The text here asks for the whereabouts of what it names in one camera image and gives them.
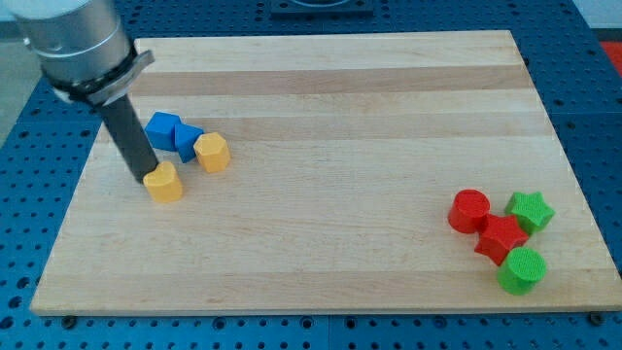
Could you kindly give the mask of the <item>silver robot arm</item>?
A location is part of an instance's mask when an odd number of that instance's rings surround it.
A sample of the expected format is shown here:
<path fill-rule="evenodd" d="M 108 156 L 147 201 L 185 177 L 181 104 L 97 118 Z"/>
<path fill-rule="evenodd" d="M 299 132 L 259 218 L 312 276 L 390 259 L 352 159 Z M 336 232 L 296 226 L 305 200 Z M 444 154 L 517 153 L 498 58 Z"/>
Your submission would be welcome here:
<path fill-rule="evenodd" d="M 6 0 L 24 44 L 64 100 L 107 106 L 155 61 L 137 52 L 111 0 Z"/>

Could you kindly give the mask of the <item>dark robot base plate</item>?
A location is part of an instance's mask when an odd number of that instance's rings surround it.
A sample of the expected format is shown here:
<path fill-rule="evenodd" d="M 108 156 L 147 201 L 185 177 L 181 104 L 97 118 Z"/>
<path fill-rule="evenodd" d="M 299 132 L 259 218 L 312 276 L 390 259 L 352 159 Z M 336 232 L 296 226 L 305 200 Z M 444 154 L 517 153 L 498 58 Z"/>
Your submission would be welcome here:
<path fill-rule="evenodd" d="M 374 0 L 269 0 L 273 17 L 371 15 Z"/>

